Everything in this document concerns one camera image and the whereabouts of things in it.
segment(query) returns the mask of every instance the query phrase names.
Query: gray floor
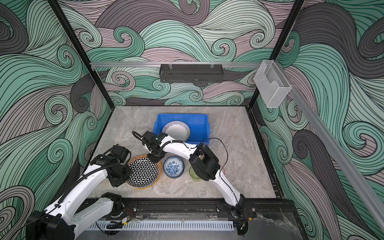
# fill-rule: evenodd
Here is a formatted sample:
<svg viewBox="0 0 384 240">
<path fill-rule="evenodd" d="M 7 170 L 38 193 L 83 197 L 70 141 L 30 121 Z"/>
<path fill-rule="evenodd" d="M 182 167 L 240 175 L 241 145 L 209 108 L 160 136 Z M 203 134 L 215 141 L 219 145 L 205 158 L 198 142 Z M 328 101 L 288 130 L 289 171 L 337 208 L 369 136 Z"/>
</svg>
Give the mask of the gray floor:
<svg viewBox="0 0 384 240">
<path fill-rule="evenodd" d="M 143 134 L 152 131 L 159 113 L 207 114 L 210 137 L 220 138 L 228 149 L 228 163 L 224 167 L 227 179 L 246 198 L 276 197 L 244 107 L 116 107 L 94 156 L 103 153 L 113 144 L 128 148 L 132 151 L 132 157 L 146 154 L 141 142 L 131 132 Z M 219 158 L 219 164 L 223 165 L 226 153 L 220 141 L 212 139 L 209 147 Z M 161 174 L 155 185 L 142 190 L 128 184 L 113 188 L 109 180 L 105 179 L 89 197 L 100 197 L 106 192 L 122 197 L 222 197 L 211 183 L 191 178 L 190 164 L 187 159 L 183 160 L 185 170 L 179 178 L 172 179 Z"/>
</svg>

